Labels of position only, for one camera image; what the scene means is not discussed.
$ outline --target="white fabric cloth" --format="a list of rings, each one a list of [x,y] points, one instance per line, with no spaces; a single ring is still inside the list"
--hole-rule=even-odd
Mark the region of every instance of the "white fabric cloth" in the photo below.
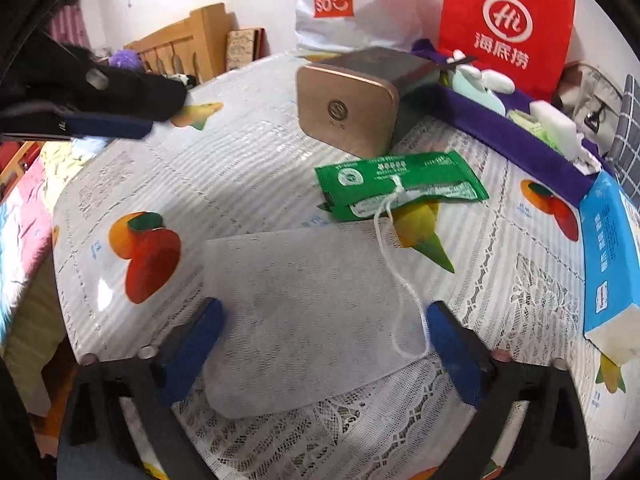
[[[271,57],[197,87],[195,103],[224,102],[202,132],[159,125],[145,142],[116,141],[66,186],[54,259],[76,357],[132,356],[185,322],[204,297],[205,240],[331,223],[316,207],[323,199],[313,168],[351,156],[300,130],[294,78],[303,63]],[[427,118],[396,148],[430,150],[459,152],[490,198],[440,208],[436,232],[455,274],[426,263],[428,274],[405,277],[419,295],[446,301],[489,348],[524,362],[570,362],[591,475],[604,480],[640,429],[640,364],[623,365],[626,391],[595,382],[600,353],[582,336],[581,241],[569,241],[524,198],[529,175],[468,135]],[[136,305],[123,294],[128,262],[108,259],[104,236],[115,219],[143,209],[161,212],[180,233],[182,259],[169,283]],[[408,479],[439,465],[472,415],[434,352],[346,394],[239,419],[211,409],[199,379],[174,412],[219,478],[296,480]],[[494,452],[498,466],[522,414],[513,414]],[[143,460],[153,462],[130,403],[127,418]]]
[[[424,260],[384,242],[399,269]],[[204,267],[227,321],[202,376],[209,405],[229,418],[372,383],[415,360],[396,348],[426,354],[422,305],[394,283],[371,221],[211,240]]]

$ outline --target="white shopping bag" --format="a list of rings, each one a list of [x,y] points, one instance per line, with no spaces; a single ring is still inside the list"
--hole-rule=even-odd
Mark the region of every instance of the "white shopping bag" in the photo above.
[[[411,50],[422,35],[414,0],[296,0],[300,48]]]

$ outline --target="plaid fabric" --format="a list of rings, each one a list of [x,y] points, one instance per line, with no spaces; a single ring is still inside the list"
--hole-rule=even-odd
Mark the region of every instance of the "plaid fabric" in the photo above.
[[[618,128],[606,160],[613,165],[618,183],[640,210],[640,85],[626,76]]]

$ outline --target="miniso bag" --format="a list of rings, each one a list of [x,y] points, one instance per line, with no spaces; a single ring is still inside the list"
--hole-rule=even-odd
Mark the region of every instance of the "miniso bag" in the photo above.
[[[414,0],[296,0],[300,48],[350,52],[367,46],[410,51],[422,35]]]
[[[549,101],[564,67],[575,0],[444,0],[438,50],[460,49]]]
[[[426,259],[385,254],[405,276]],[[222,301],[223,335],[202,375],[229,418],[292,410],[376,381],[430,350],[418,307],[385,265],[373,222],[241,235],[206,243],[204,287]]]

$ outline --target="lace tablecloth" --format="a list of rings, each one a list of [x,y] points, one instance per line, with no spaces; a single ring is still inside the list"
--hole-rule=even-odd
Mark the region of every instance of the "lace tablecloth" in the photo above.
[[[202,296],[203,240],[331,221],[316,208],[322,197],[312,168],[348,156],[298,127],[294,74],[302,62],[273,57],[196,89],[197,103],[224,103],[201,132],[159,126],[144,143],[115,142],[67,186],[54,217],[60,228],[54,258],[76,357],[133,355],[188,319]],[[427,118],[396,147],[431,150],[459,152],[490,199],[441,206],[436,232],[455,274],[430,264],[428,276],[420,267],[406,277],[422,297],[446,301],[489,348],[534,364],[556,356],[569,361],[592,478],[606,478],[640,429],[640,365],[611,370],[582,336],[581,238],[570,240],[553,215],[524,196],[527,174],[462,132]],[[132,304],[122,293],[127,263],[110,253],[107,232],[123,214],[142,210],[161,212],[180,234],[182,259],[156,296]],[[616,381],[604,380],[612,374]],[[143,460],[154,464],[135,410],[129,401],[123,405]],[[494,475],[524,409],[514,407],[488,466]],[[473,414],[433,352],[352,392],[238,420],[210,409],[198,379],[174,412],[220,478],[305,480],[428,478]]]

